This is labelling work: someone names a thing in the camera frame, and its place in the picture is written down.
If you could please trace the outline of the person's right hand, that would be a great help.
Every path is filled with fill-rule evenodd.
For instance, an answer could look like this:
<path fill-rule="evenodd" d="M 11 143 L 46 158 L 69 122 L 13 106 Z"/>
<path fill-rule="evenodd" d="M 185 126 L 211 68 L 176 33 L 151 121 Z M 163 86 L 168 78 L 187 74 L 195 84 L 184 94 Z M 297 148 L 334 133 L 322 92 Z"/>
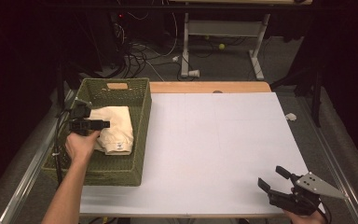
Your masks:
<path fill-rule="evenodd" d="M 286 210 L 283 212 L 291 219 L 293 224 L 326 224 L 325 218 L 319 212 L 314 212 L 310 216 L 299 216 Z"/>

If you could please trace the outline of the cream cloth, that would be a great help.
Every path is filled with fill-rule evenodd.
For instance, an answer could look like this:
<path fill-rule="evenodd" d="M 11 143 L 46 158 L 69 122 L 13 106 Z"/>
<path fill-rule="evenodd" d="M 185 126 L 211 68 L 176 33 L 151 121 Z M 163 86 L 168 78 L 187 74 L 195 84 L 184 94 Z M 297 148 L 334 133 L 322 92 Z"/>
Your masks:
<path fill-rule="evenodd" d="M 130 110 L 127 106 L 106 106 L 92 109 L 90 119 L 109 121 L 103 128 L 94 148 L 107 156 L 127 156 L 132 153 L 134 142 Z"/>

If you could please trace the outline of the black metal stand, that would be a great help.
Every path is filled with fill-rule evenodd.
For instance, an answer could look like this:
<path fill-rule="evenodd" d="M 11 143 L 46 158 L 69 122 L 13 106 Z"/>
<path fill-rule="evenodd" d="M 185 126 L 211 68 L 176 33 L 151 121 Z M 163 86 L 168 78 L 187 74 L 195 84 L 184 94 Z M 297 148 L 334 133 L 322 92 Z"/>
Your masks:
<path fill-rule="evenodd" d="M 319 59 L 311 59 L 309 65 L 304 65 L 298 71 L 290 72 L 287 76 L 274 81 L 269 87 L 272 90 L 280 86 L 296 83 L 294 90 L 295 96 L 306 96 L 310 94 L 311 109 L 310 115 L 314 124 L 320 128 L 320 107 L 321 107 L 321 89 L 323 78 L 320 73 L 321 61 Z"/>

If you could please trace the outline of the green woven basket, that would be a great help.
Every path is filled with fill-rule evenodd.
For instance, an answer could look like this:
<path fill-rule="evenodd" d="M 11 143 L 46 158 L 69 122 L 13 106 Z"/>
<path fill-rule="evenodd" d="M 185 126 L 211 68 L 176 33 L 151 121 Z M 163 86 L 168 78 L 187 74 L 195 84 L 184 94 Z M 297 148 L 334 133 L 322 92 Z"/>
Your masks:
<path fill-rule="evenodd" d="M 145 157 L 145 143 L 152 99 L 149 80 L 146 78 L 106 79 L 86 78 L 82 81 L 76 98 L 89 102 L 89 108 L 98 109 L 106 106 L 127 106 L 130 110 L 134 142 L 132 153 L 127 156 L 107 156 L 96 150 L 93 152 L 85 184 L 88 186 L 139 186 Z M 58 134 L 55 146 L 42 165 L 42 171 L 56 180 L 57 174 L 65 175 L 71 159 L 65 151 L 66 137 L 69 131 L 69 115 L 65 117 Z M 91 129 L 89 133 L 102 129 Z"/>

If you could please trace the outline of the person's left hand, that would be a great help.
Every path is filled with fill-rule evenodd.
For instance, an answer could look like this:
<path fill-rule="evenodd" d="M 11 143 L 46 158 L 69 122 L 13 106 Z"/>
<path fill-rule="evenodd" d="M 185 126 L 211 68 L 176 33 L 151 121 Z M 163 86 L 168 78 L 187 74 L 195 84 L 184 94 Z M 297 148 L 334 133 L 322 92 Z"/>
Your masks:
<path fill-rule="evenodd" d="M 100 135 L 100 131 L 94 131 L 88 136 L 70 133 L 65 142 L 65 147 L 72 163 L 88 163 L 94 151 L 94 145 Z"/>

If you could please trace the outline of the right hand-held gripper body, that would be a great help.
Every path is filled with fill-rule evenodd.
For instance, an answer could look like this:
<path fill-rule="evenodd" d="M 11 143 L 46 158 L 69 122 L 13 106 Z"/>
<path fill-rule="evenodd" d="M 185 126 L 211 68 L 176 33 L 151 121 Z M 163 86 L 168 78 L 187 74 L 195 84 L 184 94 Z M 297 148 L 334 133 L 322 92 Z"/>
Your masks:
<path fill-rule="evenodd" d="M 347 194 L 312 172 L 305 175 L 292 174 L 289 180 L 293 183 L 293 192 L 283 193 L 270 189 L 267 193 L 269 203 L 299 216 L 310 216 L 317 211 L 321 195 L 343 200 L 349 198 Z"/>

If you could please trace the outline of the white metal desk frame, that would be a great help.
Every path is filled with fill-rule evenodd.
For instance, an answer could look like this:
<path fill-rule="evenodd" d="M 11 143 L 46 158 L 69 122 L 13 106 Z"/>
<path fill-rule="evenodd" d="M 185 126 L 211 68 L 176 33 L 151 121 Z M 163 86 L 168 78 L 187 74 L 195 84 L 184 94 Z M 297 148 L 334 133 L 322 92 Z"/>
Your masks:
<path fill-rule="evenodd" d="M 173 0 L 184 3 L 186 7 L 194 7 L 203 4 L 208 7 L 217 7 L 220 11 L 223 7 L 301 7 L 310 6 L 313 0 Z M 259 21 L 230 21 L 229 19 L 190 19 L 189 13 L 184 18 L 184 41 L 182 53 L 181 77 L 189 77 L 192 69 L 189 63 L 188 41 L 191 35 L 219 36 L 219 37 L 254 37 L 256 44 L 248 50 L 248 56 L 252 66 L 251 72 L 257 80 L 263 80 L 264 74 L 261 63 L 258 60 L 264 35 L 269 25 L 269 13 L 264 13 Z"/>

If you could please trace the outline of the aluminium frame rail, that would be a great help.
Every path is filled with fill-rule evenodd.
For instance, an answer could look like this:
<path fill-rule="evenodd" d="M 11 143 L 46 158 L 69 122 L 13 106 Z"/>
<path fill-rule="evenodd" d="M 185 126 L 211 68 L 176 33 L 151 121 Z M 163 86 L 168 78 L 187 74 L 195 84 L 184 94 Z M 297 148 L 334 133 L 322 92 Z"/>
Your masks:
<path fill-rule="evenodd" d="M 322 96 L 319 123 L 311 117 L 310 100 L 299 97 L 297 101 L 317 140 L 316 153 L 322 157 L 316 161 L 308 155 L 307 165 L 321 174 L 327 173 L 327 178 L 349 196 L 345 201 L 326 201 L 333 213 L 333 224 L 358 224 L 358 150 L 327 95 Z"/>
<path fill-rule="evenodd" d="M 32 157 L 25 162 L 26 170 L 21 175 L 18 186 L 14 190 L 6 209 L 0 216 L 2 224 L 14 224 L 25 205 L 28 195 L 40 174 L 42 162 L 48 155 L 57 126 L 56 113 L 58 111 L 59 108 L 54 105 L 24 144 L 25 148 L 31 149 L 30 153 Z"/>

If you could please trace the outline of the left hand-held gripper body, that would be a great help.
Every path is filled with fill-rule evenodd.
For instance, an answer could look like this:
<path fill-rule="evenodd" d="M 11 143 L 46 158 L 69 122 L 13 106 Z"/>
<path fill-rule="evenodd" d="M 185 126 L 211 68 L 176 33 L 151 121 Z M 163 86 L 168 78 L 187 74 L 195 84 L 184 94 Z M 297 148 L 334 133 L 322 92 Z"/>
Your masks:
<path fill-rule="evenodd" d="M 87 136 L 89 133 L 89 125 L 87 118 L 90 116 L 91 109 L 90 102 L 75 98 L 74 106 L 71 109 L 69 116 L 69 131 L 77 133 L 82 136 Z"/>

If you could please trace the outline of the white table cover sheet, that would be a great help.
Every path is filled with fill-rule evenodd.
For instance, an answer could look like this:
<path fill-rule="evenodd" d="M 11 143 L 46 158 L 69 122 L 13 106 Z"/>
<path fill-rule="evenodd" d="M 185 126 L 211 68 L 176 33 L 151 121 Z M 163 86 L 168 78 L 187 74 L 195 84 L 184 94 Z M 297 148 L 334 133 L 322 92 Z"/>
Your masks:
<path fill-rule="evenodd" d="M 138 187 L 86 186 L 82 215 L 276 217 L 257 186 L 287 192 L 276 166 L 308 171 L 278 97 L 264 93 L 155 93 Z"/>

